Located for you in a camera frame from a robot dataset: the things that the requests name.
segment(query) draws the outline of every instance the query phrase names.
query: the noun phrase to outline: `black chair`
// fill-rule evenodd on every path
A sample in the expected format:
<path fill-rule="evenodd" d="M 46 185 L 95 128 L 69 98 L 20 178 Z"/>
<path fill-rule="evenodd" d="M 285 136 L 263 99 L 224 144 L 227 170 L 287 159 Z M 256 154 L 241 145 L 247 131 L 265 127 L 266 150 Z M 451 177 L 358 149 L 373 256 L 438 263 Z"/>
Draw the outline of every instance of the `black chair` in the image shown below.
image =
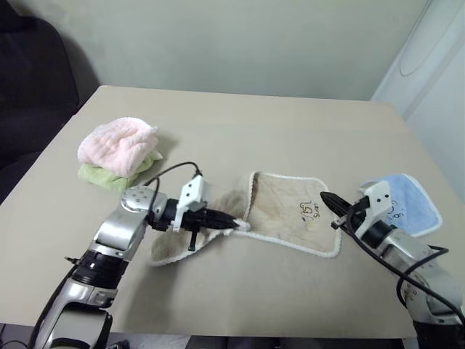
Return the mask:
<path fill-rule="evenodd" d="M 0 204 L 78 104 L 58 32 L 0 0 Z"/>

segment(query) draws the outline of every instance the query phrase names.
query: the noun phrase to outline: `blue cloth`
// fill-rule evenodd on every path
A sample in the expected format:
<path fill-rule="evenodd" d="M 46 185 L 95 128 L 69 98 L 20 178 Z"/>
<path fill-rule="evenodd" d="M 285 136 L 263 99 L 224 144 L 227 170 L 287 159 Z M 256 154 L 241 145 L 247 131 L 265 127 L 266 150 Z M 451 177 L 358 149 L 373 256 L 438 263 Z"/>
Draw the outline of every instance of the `blue cloth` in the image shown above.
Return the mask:
<path fill-rule="evenodd" d="M 412 236 L 437 230 L 442 218 L 420 183 L 406 174 L 393 174 L 378 180 L 389 182 L 391 209 L 385 223 L 395 225 Z"/>

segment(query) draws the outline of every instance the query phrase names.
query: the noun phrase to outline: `pink towel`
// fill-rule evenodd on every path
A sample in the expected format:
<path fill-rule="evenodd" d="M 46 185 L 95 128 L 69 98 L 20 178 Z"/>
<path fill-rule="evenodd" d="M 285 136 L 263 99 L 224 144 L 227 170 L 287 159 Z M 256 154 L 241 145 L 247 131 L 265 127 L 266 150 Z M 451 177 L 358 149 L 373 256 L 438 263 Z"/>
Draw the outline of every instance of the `pink towel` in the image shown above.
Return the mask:
<path fill-rule="evenodd" d="M 131 177 L 155 149 L 157 127 L 136 118 L 120 118 L 98 126 L 81 143 L 78 160 L 120 177 Z"/>

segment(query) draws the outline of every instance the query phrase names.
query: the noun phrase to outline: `beige cloth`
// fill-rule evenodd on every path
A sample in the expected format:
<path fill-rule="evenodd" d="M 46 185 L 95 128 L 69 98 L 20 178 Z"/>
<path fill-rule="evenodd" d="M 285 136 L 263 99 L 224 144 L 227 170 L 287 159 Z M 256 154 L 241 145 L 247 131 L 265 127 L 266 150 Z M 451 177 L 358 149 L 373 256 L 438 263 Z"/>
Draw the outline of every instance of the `beige cloth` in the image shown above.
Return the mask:
<path fill-rule="evenodd" d="M 253 172 L 232 190 L 222 193 L 213 190 L 214 198 L 209 204 L 209 208 L 243 218 L 250 223 L 250 231 L 202 230 L 195 252 L 190 252 L 187 250 L 190 233 L 168 230 L 155 237 L 151 264 L 176 262 L 198 252 L 218 235 L 231 233 L 321 257 L 335 257 L 341 248 L 341 232 L 331 228 L 335 216 L 321 200 L 320 192 L 327 190 L 325 183 L 317 178 Z"/>

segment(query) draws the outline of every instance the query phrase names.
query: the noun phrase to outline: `wall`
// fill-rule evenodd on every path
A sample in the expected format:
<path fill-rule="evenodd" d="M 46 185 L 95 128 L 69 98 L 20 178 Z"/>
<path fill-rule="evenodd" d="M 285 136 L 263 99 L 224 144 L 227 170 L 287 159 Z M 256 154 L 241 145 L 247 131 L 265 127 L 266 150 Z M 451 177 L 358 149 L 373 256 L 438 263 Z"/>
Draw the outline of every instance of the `wall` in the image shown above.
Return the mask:
<path fill-rule="evenodd" d="M 10 0 L 65 37 L 83 95 L 132 87 L 367 100 L 426 0 Z"/>
<path fill-rule="evenodd" d="M 373 96 L 395 105 L 465 202 L 465 6 L 433 0 Z"/>

